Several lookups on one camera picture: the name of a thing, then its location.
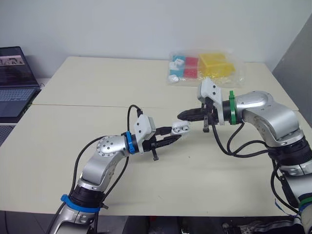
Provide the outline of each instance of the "cable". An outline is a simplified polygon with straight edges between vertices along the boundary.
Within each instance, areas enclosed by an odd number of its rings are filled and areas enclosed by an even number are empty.
[[[127,114],[127,130],[129,131],[130,130],[130,111],[131,109],[135,107],[137,109],[137,114],[141,114],[142,113],[142,110],[136,106],[136,105],[131,105],[128,109],[128,114]],[[85,150],[90,146],[92,145],[94,142],[102,139],[103,136],[101,137],[98,137],[92,141],[90,141],[79,153],[79,155],[77,156],[77,159],[75,161],[75,166],[74,166],[74,174],[73,174],[73,181],[72,181],[72,187],[70,189],[70,192],[68,194],[68,197],[70,197],[75,189],[75,185],[76,185],[76,178],[77,178],[77,169],[78,169],[78,164],[79,164],[79,160],[82,156],[82,154],[85,152]],[[123,173],[125,172],[126,168],[127,168],[127,165],[128,165],[128,162],[129,162],[129,157],[126,158],[126,162],[125,162],[125,165],[123,166],[123,169],[122,171],[120,172],[119,176],[117,177],[116,181],[112,184],[112,186],[109,188],[109,190],[107,191],[107,193],[105,194],[105,196],[103,197],[102,202],[104,202],[104,200],[106,199],[106,197],[109,195],[109,193],[113,190],[113,188],[116,186],[116,184],[118,183],[118,181],[120,180],[120,178],[122,177]],[[53,216],[52,218],[52,221],[48,227],[48,230],[47,230],[47,233],[50,233],[51,229],[52,229],[52,226],[56,220],[56,218],[58,217],[60,211],[62,210],[62,208],[64,207],[65,205],[65,202],[63,202],[60,207],[58,208],[57,212],[55,213],[55,215]],[[95,216],[95,223],[94,223],[94,233],[97,234],[98,233],[98,212],[96,213],[96,216]]]
[[[273,172],[272,172],[272,175],[271,175],[271,189],[272,189],[272,192],[274,194],[274,196],[284,205],[286,206],[288,209],[290,209],[291,211],[295,212],[296,214],[299,214],[299,211],[296,210],[294,207],[292,207],[291,205],[289,205],[288,203],[286,203],[276,192],[275,190],[275,186],[274,186],[274,178],[275,178],[275,175],[277,174],[277,170],[279,168],[279,163],[276,164],[276,166],[274,167],[273,169]]]
[[[272,165],[273,165],[273,169],[276,167],[276,161],[274,160],[274,159],[272,159]],[[280,179],[280,177],[278,176],[278,174],[276,173],[275,174],[275,177],[279,180],[279,181],[281,181],[281,179]]]
[[[127,114],[127,131],[130,131],[130,111],[132,109],[132,107],[135,107],[137,111],[141,112],[141,109],[137,106],[137,105],[130,105],[128,108],[128,114]]]
[[[82,156],[82,154],[86,151],[86,149],[92,145],[94,142],[98,141],[98,140],[101,140],[103,138],[103,136],[101,137],[98,137],[92,141],[90,141],[79,153],[77,159],[76,159],[76,162],[75,162],[75,166],[74,166],[74,174],[73,174],[73,181],[72,181],[72,187],[70,189],[70,192],[68,194],[68,197],[70,197],[75,189],[75,185],[76,185],[76,178],[77,178],[77,169],[78,169],[78,164],[79,164],[79,160]]]
[[[248,158],[248,157],[254,157],[254,156],[257,156],[257,155],[261,155],[261,154],[265,154],[265,153],[272,153],[271,150],[261,150],[261,151],[258,151],[258,152],[255,152],[255,153],[252,153],[252,154],[248,154],[248,155],[238,155],[236,153],[232,153],[232,152],[228,152],[224,149],[221,141],[220,141],[220,138],[219,138],[219,135],[218,135],[218,132],[216,131],[216,128],[215,128],[215,125],[212,124],[211,125],[212,128],[213,128],[213,133],[214,133],[214,137],[215,137],[215,140],[219,146],[219,148],[221,149],[221,151],[223,153],[225,153],[226,155],[230,155],[230,156],[234,156],[234,157],[239,157],[239,158]]]
[[[230,144],[231,144],[231,141],[233,140],[233,138],[237,135],[237,133],[239,133],[240,130],[242,130],[242,128],[244,127],[245,123],[242,122],[242,124],[239,126],[239,128],[236,129],[236,131],[232,134],[232,136],[229,138],[228,140],[228,143],[226,145],[226,148],[229,152],[231,152],[231,149],[230,149]]]
[[[70,192],[69,192],[69,194],[68,194],[68,197],[70,197],[70,196],[72,195],[72,193],[73,193],[73,191],[74,191],[74,189],[75,189],[76,178],[77,178],[77,169],[78,169],[79,160],[80,160],[82,154],[85,152],[85,150],[86,150],[90,145],[92,145],[94,142],[96,142],[96,141],[98,141],[98,140],[100,140],[100,139],[102,139],[102,138],[103,138],[103,136],[98,137],[98,138],[96,138],[96,139],[90,141],[90,142],[80,151],[79,155],[77,156],[76,161],[75,161],[75,166],[74,166],[74,174],[73,174],[72,187],[71,187],[71,189],[70,189]],[[64,205],[65,205],[65,202],[63,202],[63,203],[60,205],[60,207],[58,208],[58,210],[57,210],[56,213],[54,214],[54,216],[53,216],[53,218],[52,218],[52,221],[51,221],[51,223],[50,223],[50,225],[49,225],[49,227],[48,227],[46,233],[50,233],[50,231],[51,231],[51,229],[52,229],[52,226],[53,226],[53,224],[55,223],[55,221],[56,221],[56,219],[57,219],[57,217],[58,217],[60,211],[63,209]]]
[[[58,210],[55,212],[55,214],[54,214],[54,216],[53,216],[53,218],[52,218],[52,220],[51,220],[51,222],[50,222],[50,225],[49,225],[49,227],[48,227],[48,229],[47,229],[47,232],[46,232],[47,234],[50,234],[51,229],[52,229],[52,227],[53,227],[53,224],[55,223],[55,221],[56,221],[56,219],[57,219],[57,217],[58,217],[60,211],[63,209],[64,206],[65,206],[65,202],[63,202],[63,203],[59,206]]]
[[[4,224],[5,224],[6,234],[10,234],[9,233],[9,228],[8,228],[8,220],[7,220],[7,217],[6,217],[6,211],[4,211]]]
[[[227,150],[228,152],[232,153],[231,149],[230,149],[230,144],[231,141],[234,139],[234,137],[238,134],[238,132],[244,127],[245,123],[243,122],[239,128],[232,134],[232,136],[230,137],[230,139],[228,140],[227,143]],[[252,140],[252,141],[248,141],[247,143],[243,144],[242,146],[240,146],[237,150],[233,151],[234,154],[237,154],[239,151],[241,151],[242,149],[244,149],[246,146],[251,145],[251,144],[255,144],[255,143],[260,143],[263,145],[267,145],[264,141],[262,140]]]
[[[98,212],[96,212],[96,216],[94,218],[94,234],[98,234]]]
[[[136,111],[137,113],[142,113],[142,110],[136,106],[136,105],[131,105],[129,106],[128,108],[128,113],[127,113],[127,131],[130,130],[130,112],[131,112],[131,109],[135,107],[136,108]],[[103,197],[102,201],[101,202],[104,202],[104,200],[107,198],[107,196],[111,193],[111,191],[113,190],[113,188],[116,186],[116,184],[118,183],[118,181],[120,180],[120,178],[122,177],[123,173],[125,172],[127,166],[128,166],[128,162],[129,162],[129,157],[126,158],[126,162],[125,162],[125,165],[123,166],[122,168],[122,171],[120,172],[119,176],[117,177],[117,179],[115,180],[115,182],[112,184],[112,186],[109,188],[109,190],[107,191],[107,193],[105,194],[105,196]]]

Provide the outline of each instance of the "green ring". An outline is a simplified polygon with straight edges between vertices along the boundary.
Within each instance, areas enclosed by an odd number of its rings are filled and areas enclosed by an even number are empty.
[[[299,208],[301,208],[303,205],[309,203],[309,202],[312,202],[312,197],[308,197],[306,199],[303,199],[300,204],[299,204]]]
[[[234,95],[233,90],[230,91],[229,100],[230,100],[230,110],[231,110],[230,124],[236,125],[237,124],[237,122],[236,122],[236,103],[235,103],[235,95]]]

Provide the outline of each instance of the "white wall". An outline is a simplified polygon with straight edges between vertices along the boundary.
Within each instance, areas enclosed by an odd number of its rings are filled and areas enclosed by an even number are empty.
[[[37,78],[67,56],[167,59],[175,50],[233,51],[272,70],[311,0],[0,0],[0,46],[20,45]]]

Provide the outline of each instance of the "white table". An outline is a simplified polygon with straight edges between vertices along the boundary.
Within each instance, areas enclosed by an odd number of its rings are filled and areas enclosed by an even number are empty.
[[[196,87],[166,83],[168,61],[116,58],[69,57],[54,74],[34,104],[118,106],[191,109],[200,106]],[[243,88],[235,95],[253,90],[271,93],[274,99],[298,110],[263,63],[246,63]],[[228,100],[229,89],[223,89]]]
[[[144,108],[157,127],[170,126],[180,109]],[[0,148],[0,210],[54,213],[69,192],[75,159],[90,140],[126,131],[127,108],[33,105]],[[311,128],[296,112],[307,140]],[[237,126],[220,126],[223,143]],[[233,148],[260,139],[246,124]],[[262,149],[255,145],[244,153]],[[81,159],[81,171],[95,146]],[[202,122],[171,146],[135,155],[106,204],[103,215],[267,216],[283,215],[270,189],[267,155],[239,159],[221,153]],[[118,165],[118,175],[123,162]],[[277,191],[284,197],[280,185]]]

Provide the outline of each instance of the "blue cable tie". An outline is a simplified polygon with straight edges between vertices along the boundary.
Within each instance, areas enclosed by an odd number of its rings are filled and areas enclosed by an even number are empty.
[[[133,146],[133,144],[132,144],[132,139],[131,139],[131,133],[130,133],[130,131],[127,131],[127,132],[126,132],[126,135],[127,135],[128,146],[129,146],[129,152],[130,152],[131,154],[134,154],[134,153],[135,153],[135,148],[134,148],[134,146]]]
[[[100,211],[100,207],[97,208],[88,208],[88,207],[82,207],[74,204],[69,198],[68,195],[63,194],[63,196],[60,198],[61,201],[65,202],[66,205],[76,211],[82,211],[86,213],[97,213]]]

